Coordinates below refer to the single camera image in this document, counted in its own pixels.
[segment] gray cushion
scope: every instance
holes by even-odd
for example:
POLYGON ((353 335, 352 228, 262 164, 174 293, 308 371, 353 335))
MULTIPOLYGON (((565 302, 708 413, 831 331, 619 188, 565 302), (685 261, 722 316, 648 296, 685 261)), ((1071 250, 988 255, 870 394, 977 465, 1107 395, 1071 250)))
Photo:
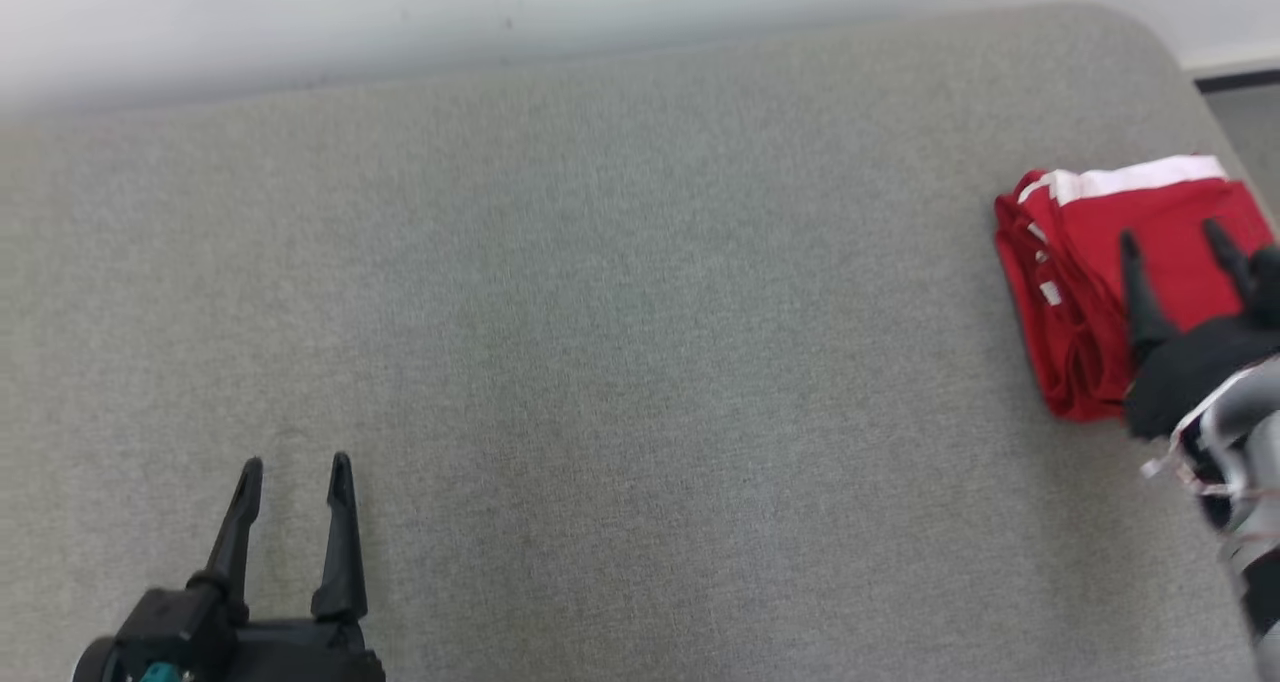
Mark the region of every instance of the gray cushion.
POLYGON ((1092 6, 10 127, 6 678, 204 563, 257 617, 351 450, 394 679, 1244 679, 1196 505, 1051 418, 1029 168, 1238 163, 1092 6))

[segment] red cloth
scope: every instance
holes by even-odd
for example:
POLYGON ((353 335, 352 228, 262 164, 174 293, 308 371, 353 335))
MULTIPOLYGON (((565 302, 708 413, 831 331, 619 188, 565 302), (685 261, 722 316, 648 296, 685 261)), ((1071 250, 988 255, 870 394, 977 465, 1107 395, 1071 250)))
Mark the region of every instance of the red cloth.
POLYGON ((1271 230, 1247 187, 1204 171, 1203 161, 1211 157, 1170 157, 1165 166, 1138 166, 1134 175, 1029 171, 996 200, 996 250, 1053 415, 1075 421, 1123 415, 1134 371, 1121 232, 1137 237, 1152 287, 1180 330, 1240 312, 1201 223, 1215 218, 1245 253, 1270 243, 1271 230), (1187 173, 1187 161, 1198 171, 1187 173), (1204 179, 1180 180, 1188 177, 1204 179), (1172 184, 1126 189, 1161 180, 1172 184))

